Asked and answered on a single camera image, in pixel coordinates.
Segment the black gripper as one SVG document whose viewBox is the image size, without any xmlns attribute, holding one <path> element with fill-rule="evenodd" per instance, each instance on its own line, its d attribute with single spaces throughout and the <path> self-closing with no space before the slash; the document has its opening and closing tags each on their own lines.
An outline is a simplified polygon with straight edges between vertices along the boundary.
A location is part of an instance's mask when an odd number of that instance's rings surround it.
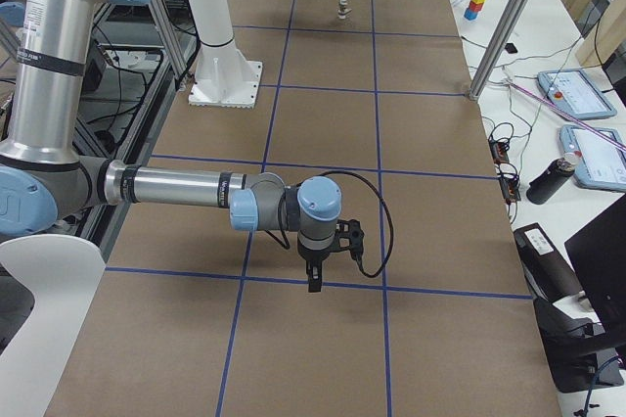
<svg viewBox="0 0 626 417">
<path fill-rule="evenodd" d="M 338 235 L 333 234 L 325 239 L 312 239 L 304 232 L 297 234 L 298 254 L 306 260 L 308 292 L 316 293 L 322 290 L 323 262 L 330 254 L 340 249 Z"/>
</svg>

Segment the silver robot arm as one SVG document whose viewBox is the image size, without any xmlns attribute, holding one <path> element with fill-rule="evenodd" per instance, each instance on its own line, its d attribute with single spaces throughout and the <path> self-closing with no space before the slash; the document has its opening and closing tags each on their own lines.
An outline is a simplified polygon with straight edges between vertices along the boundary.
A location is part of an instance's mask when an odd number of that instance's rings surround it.
<svg viewBox="0 0 626 417">
<path fill-rule="evenodd" d="M 150 0 L 26 0 L 17 84 L 1 143 L 1 232 L 42 232 L 81 209 L 161 203 L 227 209 L 241 231 L 290 231 L 321 289 L 338 250 L 341 192 L 324 176 L 289 186 L 272 173 L 181 171 L 80 156 L 72 146 L 97 5 Z"/>
</svg>

